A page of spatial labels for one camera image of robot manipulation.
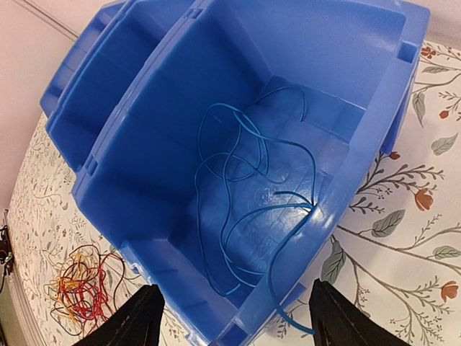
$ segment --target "cable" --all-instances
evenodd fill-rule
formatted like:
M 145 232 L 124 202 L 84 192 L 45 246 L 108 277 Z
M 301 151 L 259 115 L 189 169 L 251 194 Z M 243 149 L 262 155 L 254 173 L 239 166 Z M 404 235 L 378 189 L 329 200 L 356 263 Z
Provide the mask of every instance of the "cable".
M 106 288 L 109 259 L 122 266 L 112 302 Z M 125 263 L 121 256 L 111 252 L 100 254 L 94 245 L 78 247 L 61 265 L 57 278 L 45 286 L 54 301 L 51 318 L 72 336 L 90 334 L 117 310 L 115 297 L 124 278 Z
M 269 293 L 272 299 L 272 303 L 274 304 L 274 308 L 277 311 L 277 313 L 285 319 L 289 324 L 293 325 L 295 328 L 308 333 L 308 334 L 313 334 L 314 331 L 310 328 L 304 327 L 301 324 L 298 324 L 296 321 L 291 319 L 284 311 L 283 308 L 280 306 L 279 303 L 277 303 L 277 297 L 274 292 L 274 287 L 272 283 L 272 271 L 274 267 L 275 260 L 278 258 L 280 252 L 285 248 L 286 244 L 288 243 L 291 238 L 296 235 L 296 233 L 308 222 L 310 219 L 310 216 L 312 215 L 313 210 L 315 209 L 315 172 L 316 172 L 316 167 L 315 167 L 315 158 L 313 157 L 312 153 L 303 145 L 292 142 L 292 141 L 286 141 L 283 139 L 278 139 L 278 138 L 271 138 L 268 136 L 265 136 L 259 128 L 256 126 L 256 123 L 253 122 L 250 117 L 246 114 L 246 110 L 249 108 L 253 107 L 254 105 L 258 104 L 260 101 L 263 99 L 277 93 L 281 92 L 286 89 L 297 89 L 300 90 L 303 96 L 303 111 L 300 116 L 300 121 L 304 120 L 305 117 L 305 111 L 306 111 L 306 97 L 304 91 L 300 87 L 296 86 L 284 86 L 280 87 L 278 89 L 272 90 L 264 95 L 262 95 L 260 98 L 258 98 L 254 103 L 249 105 L 247 108 L 244 110 L 239 110 L 231 105 L 227 105 L 225 103 L 216 103 L 208 107 L 207 111 L 205 112 L 203 119 L 200 123 L 199 131 L 197 134 L 197 146 L 198 146 L 198 152 L 200 159 L 202 162 L 198 166 L 195 175 L 194 175 L 194 187 L 196 191 L 196 203 L 197 203 L 197 219 L 196 219 L 196 227 L 197 227 L 197 235 L 199 239 L 199 245 L 200 245 L 200 252 L 202 255 L 202 260 L 204 263 L 204 268 L 205 268 L 205 276 L 210 284 L 210 286 L 213 288 L 214 291 L 216 291 L 217 294 L 219 294 L 222 297 L 229 296 L 233 293 L 235 293 L 242 285 L 248 286 L 250 288 L 255 288 L 256 285 L 249 282 L 247 278 L 242 278 L 240 272 L 245 273 L 247 276 L 253 276 L 256 280 L 261 280 L 261 277 L 265 276 L 267 280 L 267 285 L 269 288 Z M 237 139 L 235 143 L 232 145 L 231 150 L 229 152 L 219 152 L 216 154 L 212 154 L 208 157 L 205 157 L 203 154 L 203 150 L 201 148 L 202 145 L 202 132 L 205 124 L 205 120 L 209 117 L 211 111 L 215 108 L 222 107 L 227 110 L 230 110 L 232 113 L 233 118 L 237 121 L 238 125 L 238 132 L 237 132 Z M 242 132 L 243 130 L 248 133 L 249 135 L 253 136 L 256 139 L 256 145 L 258 147 L 257 153 L 258 157 L 256 159 L 256 163 L 252 164 L 250 163 L 249 160 L 245 159 L 244 157 L 237 155 L 236 151 L 237 148 L 239 147 L 242 139 Z M 279 204 L 279 205 L 269 205 L 261 208 L 254 209 L 248 213 L 245 213 L 242 215 L 233 225 L 229 225 L 229 220 L 231 217 L 231 208 L 233 206 L 233 198 L 231 194 L 231 189 L 229 188 L 230 183 L 238 183 L 242 182 L 247 179 L 251 179 L 255 177 L 256 175 L 259 175 L 266 179 L 268 182 L 274 183 L 274 184 L 282 184 L 283 182 L 277 182 L 273 179 L 269 178 L 269 173 L 270 173 L 270 158 L 269 158 L 269 147 L 268 143 L 273 143 L 273 144 L 278 144 L 278 145 L 284 145 L 284 146 L 292 146 L 295 148 L 300 149 L 303 151 L 309 159 L 312 162 L 313 165 L 313 180 L 312 180 L 312 189 L 310 192 L 310 200 L 307 199 L 305 196 L 301 195 L 300 193 L 293 192 L 293 191 L 278 191 L 274 192 L 274 196 L 281 196 L 281 195 L 291 195 L 293 198 L 298 198 L 302 202 L 300 203 L 285 203 L 285 204 Z M 222 171 L 217 172 L 215 171 L 212 166 L 210 165 L 212 160 L 215 160 L 217 158 L 224 158 L 225 161 L 223 163 Z M 236 161 L 244 166 L 248 166 L 250 169 L 250 172 L 247 174 L 243 174 L 240 177 L 228 177 L 228 167 L 230 165 L 231 161 Z M 203 238 L 202 238 L 202 229 L 201 229 L 201 200 L 200 200 L 200 188 L 198 184 L 198 177 L 199 173 L 201 170 L 206 167 L 206 169 L 216 178 L 220 179 L 223 183 L 225 193 L 226 193 L 226 200 L 227 200 L 227 210 L 225 212 L 225 217 L 224 221 L 220 227 L 220 235 L 219 235 L 219 245 L 220 245 L 220 250 L 223 254 L 225 264 L 227 268 L 229 269 L 231 275 L 238 281 L 236 285 L 231 288 L 230 290 L 221 290 L 219 289 L 216 284 L 213 282 L 213 279 L 211 278 L 210 271 L 208 268 L 207 264 L 207 258 L 206 258 L 206 251 L 205 247 L 203 244 Z M 250 217 L 257 218 L 258 216 L 268 213 L 273 210 L 284 210 L 287 208 L 298 208 L 301 210 L 304 210 L 307 215 L 303 217 L 303 219 L 284 237 L 284 239 L 277 245 L 276 249 L 274 250 L 274 254 L 272 255 L 269 264 L 266 268 L 265 271 L 254 271 L 254 270 L 249 270 L 245 267 L 242 267 L 240 265 L 237 265 L 234 260 L 232 260 L 231 256 L 228 253 L 227 247 L 228 247 L 228 242 L 229 239 L 232 237 L 233 232 L 238 228 L 238 226 L 244 222 L 246 219 Z

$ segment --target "tangled red and yellow wires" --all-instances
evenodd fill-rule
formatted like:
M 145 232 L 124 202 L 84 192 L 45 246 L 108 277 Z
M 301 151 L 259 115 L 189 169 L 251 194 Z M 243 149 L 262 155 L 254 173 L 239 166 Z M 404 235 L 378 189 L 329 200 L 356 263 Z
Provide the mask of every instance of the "tangled red and yellow wires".
M 115 265 L 121 266 L 122 272 L 111 298 L 108 270 Z M 124 277 L 125 263 L 120 255 L 101 254 L 94 245 L 75 249 L 61 265 L 58 277 L 46 286 L 54 301 L 51 317 L 70 335 L 90 334 L 117 310 L 115 296 Z

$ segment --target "stacked bins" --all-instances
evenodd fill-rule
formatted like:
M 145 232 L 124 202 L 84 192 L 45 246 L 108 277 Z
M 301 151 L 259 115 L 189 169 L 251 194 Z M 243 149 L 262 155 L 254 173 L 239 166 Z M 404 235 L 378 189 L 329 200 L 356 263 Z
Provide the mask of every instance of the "stacked bins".
M 76 172 L 107 118 L 193 0 L 128 0 L 104 6 L 42 97 L 47 131 Z
M 194 175 L 201 163 L 197 132 L 208 107 L 224 102 L 247 109 L 265 134 L 301 143 L 315 158 L 314 169 L 295 148 L 270 148 L 271 178 L 282 183 L 260 177 L 231 186 L 238 196 L 231 222 L 279 202 L 261 198 L 261 192 L 315 195 L 308 222 L 274 263 L 272 284 L 282 304 L 303 290 L 300 276 L 377 152 L 383 144 L 392 148 L 428 21 L 426 9 L 398 1 L 199 0 L 153 50 L 101 130 L 73 194 L 125 259 L 160 285 L 192 343 L 245 345 L 275 310 L 266 276 L 255 288 L 222 297 L 205 275 Z M 302 121 L 297 92 L 253 105 L 266 92 L 293 85 L 308 102 Z M 204 124 L 203 148 L 209 154 L 229 151 L 237 126 L 225 110 L 212 117 L 217 121 Z M 242 142 L 251 154 L 254 143 Z M 232 168 L 238 174 L 244 167 Z M 207 267 L 225 290 L 236 284 L 218 240 L 226 196 L 206 170 L 199 183 Z M 236 230 L 228 251 L 244 267 L 265 271 L 301 217 L 296 210 L 266 214 Z

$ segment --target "white wall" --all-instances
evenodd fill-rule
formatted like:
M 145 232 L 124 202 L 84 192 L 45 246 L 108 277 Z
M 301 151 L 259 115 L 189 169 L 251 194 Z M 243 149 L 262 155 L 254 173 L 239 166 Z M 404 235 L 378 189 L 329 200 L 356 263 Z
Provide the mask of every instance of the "white wall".
M 40 97 L 72 41 L 11 0 L 0 0 L 0 208 L 41 114 Z
M 35 0 L 77 32 L 111 0 Z M 428 39 L 461 48 L 461 0 L 407 0 L 431 10 Z
M 461 0 L 410 0 L 431 10 L 427 38 L 461 48 Z

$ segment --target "floral pattern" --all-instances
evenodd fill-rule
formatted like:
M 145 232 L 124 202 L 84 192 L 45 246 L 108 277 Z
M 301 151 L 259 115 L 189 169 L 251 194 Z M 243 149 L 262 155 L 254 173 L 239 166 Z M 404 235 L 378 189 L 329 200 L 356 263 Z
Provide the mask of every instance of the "floral pattern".
M 460 77 L 461 52 L 424 44 L 395 151 L 376 157 L 337 231 L 304 275 L 308 292 L 288 308 L 292 318 L 310 325 L 307 301 L 320 276 L 410 345 L 461 344 Z M 124 269 L 117 252 L 79 213 L 71 196 L 75 176 L 47 137 L 45 122 L 42 117 L 27 151 L 9 224 L 17 269 L 47 345 L 72 345 L 144 281 Z M 85 253 L 90 263 L 108 258 L 105 275 L 91 278 L 104 286 L 107 307 L 82 330 L 68 318 L 56 283 L 75 252 L 89 247 L 97 249 Z M 186 336 L 166 309 L 162 345 L 187 345 Z M 313 340 L 279 320 L 255 341 L 282 344 Z

